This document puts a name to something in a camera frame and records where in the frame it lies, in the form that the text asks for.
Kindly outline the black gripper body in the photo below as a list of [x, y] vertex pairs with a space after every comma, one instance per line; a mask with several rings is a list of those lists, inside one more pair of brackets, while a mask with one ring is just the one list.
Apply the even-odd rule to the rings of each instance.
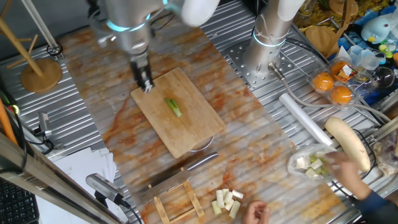
[[131, 57], [129, 64], [137, 84], [145, 84], [147, 82], [152, 84], [152, 73], [148, 55]]

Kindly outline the person's left hand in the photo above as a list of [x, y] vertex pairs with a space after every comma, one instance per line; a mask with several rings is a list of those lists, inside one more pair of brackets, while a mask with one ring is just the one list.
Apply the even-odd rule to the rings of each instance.
[[265, 202], [253, 201], [242, 217], [242, 224], [268, 224], [270, 216], [271, 210]]

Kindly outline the person's right hand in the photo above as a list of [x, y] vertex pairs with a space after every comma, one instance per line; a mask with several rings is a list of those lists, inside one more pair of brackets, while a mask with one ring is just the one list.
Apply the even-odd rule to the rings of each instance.
[[371, 194], [372, 190], [359, 177], [357, 164], [344, 152], [329, 152], [326, 158], [328, 171], [357, 199], [364, 200]]

